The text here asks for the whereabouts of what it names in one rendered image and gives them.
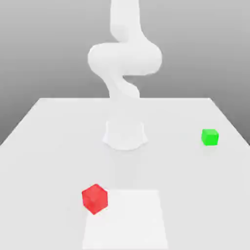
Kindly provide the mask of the small green cube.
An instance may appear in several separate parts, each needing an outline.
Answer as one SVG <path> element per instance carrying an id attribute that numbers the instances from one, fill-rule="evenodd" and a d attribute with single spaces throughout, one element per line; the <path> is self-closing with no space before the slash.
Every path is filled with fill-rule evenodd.
<path id="1" fill-rule="evenodd" d="M 206 146 L 218 145 L 219 133 L 216 129 L 202 129 L 201 140 Z"/>

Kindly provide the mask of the small red cube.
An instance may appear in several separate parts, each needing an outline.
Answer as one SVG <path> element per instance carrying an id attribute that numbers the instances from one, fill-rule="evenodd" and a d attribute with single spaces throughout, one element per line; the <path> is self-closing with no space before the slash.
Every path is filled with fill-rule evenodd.
<path id="1" fill-rule="evenodd" d="M 108 206 L 108 193 L 100 185 L 94 184 L 82 191 L 83 206 L 93 215 Z"/>

